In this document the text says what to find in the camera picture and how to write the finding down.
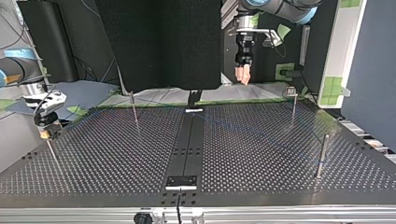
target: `green tape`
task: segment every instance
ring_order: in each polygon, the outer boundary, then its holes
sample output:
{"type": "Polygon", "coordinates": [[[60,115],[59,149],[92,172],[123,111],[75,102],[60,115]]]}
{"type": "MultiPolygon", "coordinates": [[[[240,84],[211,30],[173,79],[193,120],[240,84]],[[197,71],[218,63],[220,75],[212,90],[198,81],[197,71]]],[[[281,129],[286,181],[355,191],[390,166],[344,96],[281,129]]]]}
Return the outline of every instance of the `green tape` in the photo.
{"type": "Polygon", "coordinates": [[[276,81],[292,81],[292,77],[285,77],[280,75],[280,71],[287,70],[287,71],[294,71],[294,63],[283,63],[276,65],[276,74],[275,80],[276,81]]]}
{"type": "Polygon", "coordinates": [[[307,86],[304,86],[304,87],[303,87],[303,90],[301,91],[301,95],[302,95],[303,97],[305,97],[307,93],[308,93],[308,87],[307,87],[307,86]]]}
{"type": "Polygon", "coordinates": [[[291,29],[284,24],[279,24],[279,26],[277,27],[277,34],[282,40],[284,40],[285,36],[290,32],[290,30],[291,29]]]}
{"type": "Polygon", "coordinates": [[[325,77],[322,95],[320,98],[321,105],[337,105],[338,97],[342,95],[341,87],[342,77],[325,77]]]}
{"type": "Polygon", "coordinates": [[[259,25],[259,18],[260,15],[263,14],[263,12],[258,12],[256,13],[251,19],[250,19],[250,24],[253,25],[254,27],[257,27],[259,25]]]}
{"type": "Polygon", "coordinates": [[[81,108],[79,108],[78,105],[69,106],[69,107],[67,107],[67,110],[73,114],[80,115],[80,116],[84,116],[84,115],[88,114],[88,110],[81,109],[81,108]]]}
{"type": "Polygon", "coordinates": [[[361,0],[341,0],[340,7],[359,7],[361,0]]]}
{"type": "Polygon", "coordinates": [[[0,99],[0,111],[5,110],[7,107],[15,104],[16,101],[8,100],[8,99],[0,99]]]}

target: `cable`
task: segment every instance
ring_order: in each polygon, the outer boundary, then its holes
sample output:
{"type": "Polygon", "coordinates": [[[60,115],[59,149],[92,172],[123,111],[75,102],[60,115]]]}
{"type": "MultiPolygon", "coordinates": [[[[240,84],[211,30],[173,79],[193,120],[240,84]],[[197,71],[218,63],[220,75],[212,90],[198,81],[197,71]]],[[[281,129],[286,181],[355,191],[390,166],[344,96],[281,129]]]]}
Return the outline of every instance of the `cable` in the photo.
{"type": "Polygon", "coordinates": [[[56,85],[53,85],[52,89],[49,91],[49,93],[44,97],[44,99],[41,100],[40,104],[35,108],[35,111],[33,112],[33,115],[36,115],[40,107],[44,104],[44,101],[47,100],[47,98],[50,96],[50,94],[55,90],[56,85]]]}
{"type": "Polygon", "coordinates": [[[91,7],[89,7],[84,0],[81,0],[82,4],[84,4],[85,8],[87,8],[89,11],[91,11],[93,14],[95,14],[96,16],[98,16],[99,18],[101,18],[101,16],[99,15],[99,13],[97,13],[96,11],[94,11],[91,7]]]}
{"type": "Polygon", "coordinates": [[[294,0],[283,0],[283,1],[286,2],[289,5],[297,7],[297,8],[308,9],[308,8],[313,8],[313,7],[320,6],[321,4],[323,4],[323,2],[325,0],[320,0],[320,1],[318,1],[317,3],[315,3],[313,5],[307,5],[307,4],[303,4],[303,3],[300,3],[300,5],[299,5],[299,4],[295,3],[294,0]]]}
{"type": "MultiPolygon", "coordinates": [[[[12,26],[11,22],[9,22],[8,19],[7,19],[5,16],[3,16],[2,14],[0,14],[0,16],[1,16],[1,17],[3,18],[3,20],[8,24],[8,26],[11,28],[11,30],[14,31],[15,34],[20,35],[20,34],[18,33],[18,31],[14,29],[14,26],[12,26]]],[[[25,44],[29,44],[28,41],[26,41],[23,37],[22,37],[22,41],[23,41],[25,44]]]]}
{"type": "Polygon", "coordinates": [[[305,76],[304,76],[303,71],[300,70],[300,74],[301,74],[301,77],[302,77],[303,80],[304,80],[305,86],[306,86],[306,87],[308,88],[308,90],[311,92],[312,98],[314,98],[315,103],[318,105],[318,99],[316,99],[315,96],[312,94],[313,91],[312,91],[311,88],[309,88],[308,83],[306,82],[306,79],[305,79],[305,76]]]}
{"type": "MultiPolygon", "coordinates": [[[[274,16],[274,15],[271,14],[271,16],[270,16],[270,23],[271,23],[271,21],[272,21],[272,19],[273,19],[273,16],[274,16]]],[[[271,45],[272,45],[273,49],[275,49],[276,53],[277,53],[281,58],[286,58],[287,49],[286,49],[285,41],[283,41],[282,37],[279,37],[280,40],[282,41],[283,52],[284,52],[283,54],[281,54],[281,53],[279,52],[279,50],[277,50],[277,46],[274,44],[274,39],[273,39],[273,37],[272,37],[272,32],[271,32],[271,31],[274,31],[274,32],[275,32],[275,30],[269,29],[269,31],[270,31],[271,45]]]]}
{"type": "Polygon", "coordinates": [[[108,72],[110,72],[110,68],[113,66],[115,61],[116,61],[116,57],[113,57],[111,64],[108,66],[107,71],[105,72],[105,75],[102,77],[102,80],[100,80],[100,82],[103,82],[103,80],[105,80],[105,77],[107,76],[108,72]]]}
{"type": "Polygon", "coordinates": [[[178,224],[183,223],[183,221],[181,220],[181,214],[180,214],[180,193],[181,193],[181,191],[178,193],[177,207],[176,207],[178,224]]]}
{"type": "Polygon", "coordinates": [[[11,115],[13,115],[13,114],[15,114],[16,112],[12,112],[12,113],[10,113],[10,114],[8,114],[8,115],[5,115],[5,116],[3,116],[2,118],[0,118],[0,119],[6,119],[6,118],[8,118],[9,116],[11,116],[11,115]]]}
{"type": "Polygon", "coordinates": [[[119,77],[111,78],[110,80],[104,81],[103,83],[109,83],[109,82],[116,81],[116,80],[120,80],[120,78],[119,77]]]}
{"type": "Polygon", "coordinates": [[[16,41],[14,41],[12,44],[3,46],[2,48],[0,48],[0,50],[8,49],[9,47],[12,47],[12,46],[14,46],[15,44],[17,44],[17,43],[22,39],[22,37],[23,37],[23,35],[24,35],[24,32],[25,32],[25,29],[24,29],[24,21],[23,21],[23,29],[22,29],[22,32],[21,32],[20,36],[18,37],[18,39],[17,39],[16,41]]]}
{"type": "Polygon", "coordinates": [[[85,71],[85,76],[83,78],[84,80],[87,80],[87,75],[89,75],[95,81],[98,81],[97,75],[93,72],[92,68],[90,68],[90,66],[87,63],[85,63],[84,61],[82,61],[80,58],[78,58],[76,56],[73,56],[73,57],[85,71]]]}
{"type": "Polygon", "coordinates": [[[72,114],[70,114],[69,116],[67,116],[64,119],[68,119],[68,118],[72,117],[73,115],[75,115],[77,113],[78,110],[79,110],[79,105],[77,105],[77,108],[76,108],[75,112],[73,112],[72,114]]]}

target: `metal rod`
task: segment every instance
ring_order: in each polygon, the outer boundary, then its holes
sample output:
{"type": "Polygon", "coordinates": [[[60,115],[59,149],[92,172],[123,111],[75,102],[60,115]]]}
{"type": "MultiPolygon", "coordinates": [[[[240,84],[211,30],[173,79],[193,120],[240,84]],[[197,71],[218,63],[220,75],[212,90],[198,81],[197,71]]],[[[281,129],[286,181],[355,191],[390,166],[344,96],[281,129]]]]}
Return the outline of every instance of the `metal rod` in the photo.
{"type": "Polygon", "coordinates": [[[321,178],[321,172],[322,172],[322,169],[323,169],[323,162],[326,159],[326,150],[327,150],[327,147],[329,146],[329,139],[330,139],[330,136],[328,134],[325,134],[324,137],[323,137],[322,149],[320,151],[320,159],[319,159],[319,163],[318,163],[317,179],[321,178]]]}
{"type": "Polygon", "coordinates": [[[294,116],[295,116],[295,114],[296,114],[297,96],[298,96],[298,94],[295,94],[295,96],[294,96],[293,120],[294,120],[294,116]]]}

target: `metal bracket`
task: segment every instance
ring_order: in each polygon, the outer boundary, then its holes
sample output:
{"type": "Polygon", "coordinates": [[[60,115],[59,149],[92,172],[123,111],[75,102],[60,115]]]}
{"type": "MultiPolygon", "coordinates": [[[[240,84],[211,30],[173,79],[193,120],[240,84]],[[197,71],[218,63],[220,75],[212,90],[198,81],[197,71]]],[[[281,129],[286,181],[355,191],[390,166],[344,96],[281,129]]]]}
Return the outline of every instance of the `metal bracket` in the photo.
{"type": "Polygon", "coordinates": [[[191,217],[192,224],[204,224],[204,212],[202,209],[199,210],[192,210],[192,217],[191,217]]]}
{"type": "Polygon", "coordinates": [[[345,87],[343,87],[343,88],[342,88],[342,94],[343,94],[345,97],[349,97],[349,96],[350,96],[350,90],[347,89],[347,88],[345,88],[345,87]]]}
{"type": "Polygon", "coordinates": [[[187,105],[186,113],[201,112],[203,109],[195,103],[201,100],[202,90],[190,91],[189,104],[187,105]]]}
{"type": "Polygon", "coordinates": [[[269,30],[269,29],[254,29],[254,28],[242,28],[242,29],[237,29],[236,32],[238,33],[257,33],[257,34],[265,34],[267,38],[264,40],[262,45],[264,47],[277,47],[281,44],[283,44],[282,39],[280,36],[277,34],[275,30],[269,30]]]}
{"type": "Polygon", "coordinates": [[[166,190],[196,190],[197,176],[169,176],[166,181],[166,190]]]}

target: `white cable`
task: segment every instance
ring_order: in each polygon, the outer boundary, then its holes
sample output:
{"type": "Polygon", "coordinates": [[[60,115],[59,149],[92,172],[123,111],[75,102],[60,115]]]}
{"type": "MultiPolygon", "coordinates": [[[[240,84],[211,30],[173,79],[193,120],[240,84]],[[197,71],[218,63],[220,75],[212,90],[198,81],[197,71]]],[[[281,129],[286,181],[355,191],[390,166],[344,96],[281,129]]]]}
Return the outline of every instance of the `white cable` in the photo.
{"type": "Polygon", "coordinates": [[[99,13],[95,12],[92,8],[90,8],[85,2],[84,0],[81,0],[82,4],[84,4],[85,8],[87,8],[89,11],[91,11],[93,14],[95,14],[96,16],[98,16],[99,18],[101,18],[101,16],[99,15],[99,13]]]}
{"type": "Polygon", "coordinates": [[[108,66],[107,71],[105,72],[105,75],[102,77],[102,80],[100,82],[103,82],[105,80],[105,77],[107,76],[108,72],[110,72],[110,68],[113,66],[113,63],[116,61],[116,57],[113,57],[113,61],[111,61],[111,64],[108,66]]]}

